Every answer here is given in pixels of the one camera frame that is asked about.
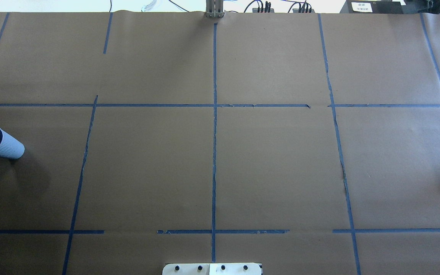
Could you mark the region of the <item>right power connector block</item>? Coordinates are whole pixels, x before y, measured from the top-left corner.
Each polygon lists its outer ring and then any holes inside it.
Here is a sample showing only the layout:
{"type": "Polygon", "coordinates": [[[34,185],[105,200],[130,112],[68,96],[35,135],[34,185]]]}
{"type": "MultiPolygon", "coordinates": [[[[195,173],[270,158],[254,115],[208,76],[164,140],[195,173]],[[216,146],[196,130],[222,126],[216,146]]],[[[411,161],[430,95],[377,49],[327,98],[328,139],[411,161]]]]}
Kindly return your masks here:
{"type": "Polygon", "coordinates": [[[312,5],[309,2],[295,2],[292,5],[292,12],[293,13],[312,13],[313,8],[312,5]]]}

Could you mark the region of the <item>power connector block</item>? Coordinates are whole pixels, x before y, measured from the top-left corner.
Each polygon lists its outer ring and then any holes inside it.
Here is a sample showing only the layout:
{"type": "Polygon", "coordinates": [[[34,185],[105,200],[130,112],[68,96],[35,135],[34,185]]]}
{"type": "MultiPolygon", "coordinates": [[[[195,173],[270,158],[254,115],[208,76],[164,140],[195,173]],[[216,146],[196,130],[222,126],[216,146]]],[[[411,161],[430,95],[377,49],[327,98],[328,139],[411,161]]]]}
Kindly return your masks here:
{"type": "Polygon", "coordinates": [[[255,0],[250,3],[249,7],[256,3],[257,7],[252,7],[252,13],[274,13],[274,9],[269,1],[255,0]]]}
{"type": "Polygon", "coordinates": [[[293,13],[312,13],[313,8],[312,5],[309,2],[295,2],[292,5],[292,12],[293,13]]]}

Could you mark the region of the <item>left power connector block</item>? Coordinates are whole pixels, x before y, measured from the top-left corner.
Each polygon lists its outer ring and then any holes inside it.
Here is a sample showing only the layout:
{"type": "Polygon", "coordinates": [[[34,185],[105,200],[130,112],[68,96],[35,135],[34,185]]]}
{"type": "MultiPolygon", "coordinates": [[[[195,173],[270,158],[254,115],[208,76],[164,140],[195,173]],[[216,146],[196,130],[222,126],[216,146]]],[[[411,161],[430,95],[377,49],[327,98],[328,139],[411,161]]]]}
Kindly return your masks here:
{"type": "Polygon", "coordinates": [[[274,9],[269,1],[255,0],[250,3],[249,7],[256,3],[257,7],[252,7],[252,13],[274,13],[274,9]]]}

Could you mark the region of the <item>aluminium frame post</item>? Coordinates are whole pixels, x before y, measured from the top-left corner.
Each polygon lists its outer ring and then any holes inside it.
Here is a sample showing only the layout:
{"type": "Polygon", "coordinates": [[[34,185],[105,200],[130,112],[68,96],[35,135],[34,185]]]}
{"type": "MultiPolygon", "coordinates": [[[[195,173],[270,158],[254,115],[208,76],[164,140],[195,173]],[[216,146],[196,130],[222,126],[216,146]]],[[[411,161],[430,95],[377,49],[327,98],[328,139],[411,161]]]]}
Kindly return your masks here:
{"type": "Polygon", "coordinates": [[[224,0],[206,0],[205,17],[223,18],[225,15],[224,0]]]}

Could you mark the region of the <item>black box with label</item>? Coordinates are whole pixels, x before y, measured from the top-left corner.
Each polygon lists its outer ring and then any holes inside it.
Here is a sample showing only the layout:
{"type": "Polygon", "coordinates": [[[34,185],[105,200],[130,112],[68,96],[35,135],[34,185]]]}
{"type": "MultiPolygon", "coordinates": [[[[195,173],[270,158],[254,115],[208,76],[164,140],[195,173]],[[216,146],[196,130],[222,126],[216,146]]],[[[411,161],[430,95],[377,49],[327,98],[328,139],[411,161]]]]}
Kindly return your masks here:
{"type": "Polygon", "coordinates": [[[339,13],[404,14],[401,2],[391,0],[346,0],[339,13]]]}

